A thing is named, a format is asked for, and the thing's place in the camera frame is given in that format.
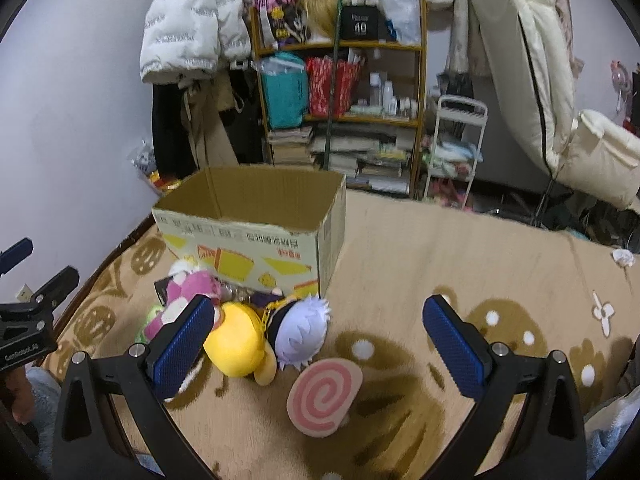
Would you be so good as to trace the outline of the person's left hand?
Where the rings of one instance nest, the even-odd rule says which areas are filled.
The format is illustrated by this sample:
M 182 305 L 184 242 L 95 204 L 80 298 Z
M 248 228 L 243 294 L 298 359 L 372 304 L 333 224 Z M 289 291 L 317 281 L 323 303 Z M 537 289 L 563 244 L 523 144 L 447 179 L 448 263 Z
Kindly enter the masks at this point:
M 28 424 L 35 416 L 35 400 L 26 370 L 24 367 L 11 370 L 4 382 L 11 395 L 9 410 L 14 420 L 21 425 Z

